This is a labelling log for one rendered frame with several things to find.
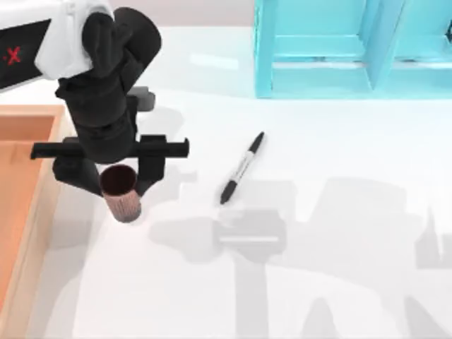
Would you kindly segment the light blue rack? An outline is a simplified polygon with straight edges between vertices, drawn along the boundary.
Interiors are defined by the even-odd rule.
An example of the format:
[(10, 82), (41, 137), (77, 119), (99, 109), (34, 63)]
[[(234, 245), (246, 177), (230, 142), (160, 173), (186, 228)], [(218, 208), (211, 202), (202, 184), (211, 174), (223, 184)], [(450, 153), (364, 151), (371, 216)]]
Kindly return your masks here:
[(254, 0), (254, 88), (282, 99), (452, 99), (452, 0)]

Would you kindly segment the shallow salmon-coloured box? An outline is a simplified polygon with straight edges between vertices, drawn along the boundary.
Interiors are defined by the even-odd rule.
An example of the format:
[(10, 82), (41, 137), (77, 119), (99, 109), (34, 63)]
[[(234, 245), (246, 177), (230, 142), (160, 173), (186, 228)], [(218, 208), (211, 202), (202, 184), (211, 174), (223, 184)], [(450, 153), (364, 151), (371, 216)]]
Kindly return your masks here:
[(0, 339), (25, 338), (60, 191), (32, 146), (71, 131), (62, 105), (0, 105)]

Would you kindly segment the black marker pen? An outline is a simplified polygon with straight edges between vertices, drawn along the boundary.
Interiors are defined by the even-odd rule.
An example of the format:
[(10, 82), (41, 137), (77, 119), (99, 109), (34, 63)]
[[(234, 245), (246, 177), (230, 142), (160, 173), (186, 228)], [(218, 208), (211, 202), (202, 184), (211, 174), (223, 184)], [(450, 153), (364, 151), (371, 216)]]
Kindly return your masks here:
[(263, 131), (260, 132), (260, 134), (257, 135), (257, 137), (255, 137), (254, 141), (249, 146), (237, 169), (230, 177), (228, 183), (226, 184), (225, 188), (220, 194), (221, 205), (226, 204), (226, 202), (228, 202), (233, 196), (234, 191), (236, 190), (240, 180), (244, 176), (245, 172), (249, 168), (249, 165), (251, 164), (251, 161), (254, 159), (258, 149), (260, 148), (264, 136), (265, 133)]

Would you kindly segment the pink ribbed cup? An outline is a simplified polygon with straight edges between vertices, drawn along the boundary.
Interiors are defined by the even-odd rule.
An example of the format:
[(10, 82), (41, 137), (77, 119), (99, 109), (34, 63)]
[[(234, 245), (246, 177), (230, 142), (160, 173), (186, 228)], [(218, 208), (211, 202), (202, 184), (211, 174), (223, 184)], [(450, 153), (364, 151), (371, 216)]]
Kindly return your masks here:
[(140, 196), (136, 192), (137, 174), (132, 167), (118, 164), (100, 174), (100, 189), (114, 219), (130, 223), (141, 215)]

